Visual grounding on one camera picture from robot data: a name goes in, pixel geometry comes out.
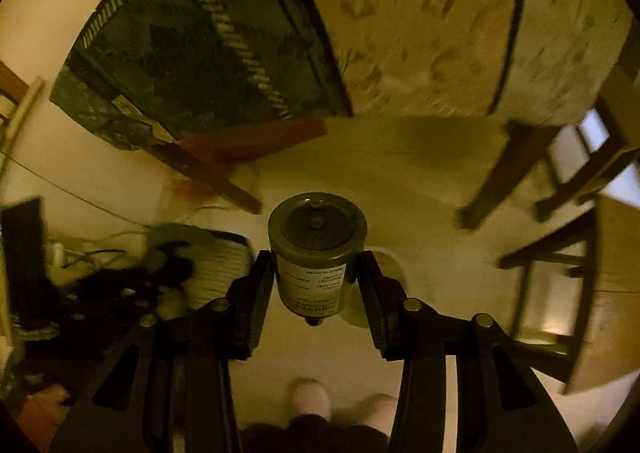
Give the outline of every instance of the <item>dark pants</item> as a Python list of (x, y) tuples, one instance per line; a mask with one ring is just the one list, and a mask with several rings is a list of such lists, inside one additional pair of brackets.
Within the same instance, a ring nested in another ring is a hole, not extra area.
[(252, 424), (241, 432), (245, 453), (383, 453), (388, 439), (369, 426), (341, 428), (319, 415), (301, 415), (287, 429)]

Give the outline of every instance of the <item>tiled floor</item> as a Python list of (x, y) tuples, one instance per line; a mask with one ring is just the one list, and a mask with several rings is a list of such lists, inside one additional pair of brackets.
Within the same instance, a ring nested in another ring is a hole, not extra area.
[[(259, 161), (262, 215), (201, 210), (188, 223), (242, 233), (255, 249), (268, 248), (266, 223), (279, 202), (305, 191), (340, 194), (366, 215), (367, 244), (398, 257), (409, 295), (455, 317), (488, 312), (507, 327), (518, 272), (497, 269), (497, 258), (573, 219), (580, 208), (567, 205), (546, 224), (533, 221), (533, 201), (551, 193), (541, 166), (479, 231), (463, 231), (455, 223), (456, 209), (494, 165), (504, 144), (500, 126), (487, 120), (357, 118), (329, 120), (328, 128), (324, 138)], [(566, 300), (561, 310), (558, 301), (571, 297), (570, 290), (559, 293), (553, 274), (540, 271), (541, 289), (529, 310), (532, 321), (547, 328), (567, 325)], [(286, 386), (299, 376), (325, 383), (342, 412), (373, 393), (398, 393), (400, 373), (399, 364), (380, 359), (367, 330), (340, 317), (308, 327), (274, 292), (260, 348), (247, 363), (232, 366), (239, 423), (285, 423)], [(559, 395), (555, 380), (541, 378), (577, 437), (612, 417), (630, 382), (567, 397)], [(448, 393), (454, 401), (455, 387)], [(610, 416), (602, 415), (602, 401), (609, 401)], [(449, 410), (448, 417), (455, 416), (454, 403)], [(454, 436), (453, 424), (446, 451), (453, 451)]]

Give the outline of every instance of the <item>person's foot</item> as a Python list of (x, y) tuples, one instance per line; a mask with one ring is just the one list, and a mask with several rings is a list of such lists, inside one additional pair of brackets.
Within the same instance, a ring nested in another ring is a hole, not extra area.
[(359, 425), (369, 426), (391, 436), (391, 430), (396, 418), (398, 400), (390, 395), (379, 393), (365, 402), (364, 415), (358, 419)]
[(294, 416), (319, 415), (331, 417), (331, 399), (326, 388), (314, 379), (297, 379), (291, 385), (291, 406)]

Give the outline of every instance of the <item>cable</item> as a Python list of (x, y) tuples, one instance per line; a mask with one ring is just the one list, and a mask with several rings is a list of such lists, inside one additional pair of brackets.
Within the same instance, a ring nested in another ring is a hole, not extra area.
[(120, 231), (119, 233), (109, 235), (108, 237), (104, 237), (99, 240), (87, 240), (87, 242), (101, 243), (101, 242), (106, 242), (107, 240), (113, 240), (114, 238), (118, 238), (124, 235), (146, 235), (147, 233), (148, 231)]
[(58, 188), (60, 191), (63, 191), (63, 192), (65, 192), (66, 194), (69, 194), (69, 195), (71, 195), (72, 197), (77, 198), (78, 200), (81, 200), (82, 202), (85, 202), (85, 203), (89, 204), (90, 206), (93, 206), (94, 208), (99, 209), (100, 211), (104, 211), (105, 213), (108, 213), (108, 214), (110, 214), (110, 215), (112, 215), (112, 216), (114, 216), (114, 217), (116, 217), (116, 218), (119, 218), (120, 220), (123, 220), (123, 221), (125, 221), (125, 222), (128, 222), (129, 224), (133, 224), (133, 225), (136, 225), (136, 226), (141, 226), (141, 227), (147, 227), (147, 228), (148, 228), (148, 226), (147, 226), (146, 224), (142, 224), (142, 223), (140, 223), (140, 222), (136, 222), (136, 221), (130, 220), (130, 219), (126, 218), (126, 217), (123, 217), (122, 215), (118, 215), (117, 213), (114, 213), (113, 211), (109, 211), (108, 209), (103, 208), (102, 206), (98, 206), (97, 204), (94, 204), (93, 202), (88, 201), (87, 199), (84, 199), (84, 198), (82, 198), (81, 196), (78, 196), (78, 195), (76, 195), (75, 193), (72, 193), (72, 192), (70, 192), (69, 190), (62, 188), (61, 186), (58, 186), (57, 184), (55, 184), (55, 183), (53, 183), (52, 181), (50, 181), (48, 178), (43, 177), (43, 176), (42, 176), (42, 175), (40, 175), (39, 173), (36, 173), (36, 172), (34, 172), (33, 170), (31, 170), (30, 168), (27, 168), (27, 167), (26, 167), (25, 165), (23, 165), (21, 162), (18, 162), (17, 160), (15, 160), (15, 159), (14, 159), (14, 158), (12, 158), (12, 157), (7, 157), (7, 156), (5, 156), (4, 158), (5, 158), (5, 159), (9, 159), (11, 162), (15, 162), (15, 163), (16, 163), (18, 166), (20, 166), (22, 169), (27, 170), (27, 172), (33, 173), (33, 175), (35, 175), (36, 177), (38, 177), (38, 178), (42, 179), (44, 182), (46, 182), (46, 183), (48, 183), (48, 184), (50, 184), (50, 185), (52, 185), (52, 186), (55, 186), (55, 187), (56, 187), (56, 188)]
[(89, 251), (88, 253), (84, 253), (84, 255), (76, 258), (74, 261), (70, 261), (61, 267), (61, 269), (68, 269), (72, 265), (76, 265), (79, 261), (83, 261), (87, 256), (99, 255), (100, 253), (124, 253), (127, 252), (124, 249), (98, 249), (97, 251)]

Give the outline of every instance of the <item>cylindrical canister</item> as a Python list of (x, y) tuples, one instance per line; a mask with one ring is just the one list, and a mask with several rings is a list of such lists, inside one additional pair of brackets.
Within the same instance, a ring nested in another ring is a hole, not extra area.
[(278, 205), (269, 218), (269, 240), (284, 305), (311, 325), (340, 312), (366, 235), (362, 211), (338, 195), (303, 193)]

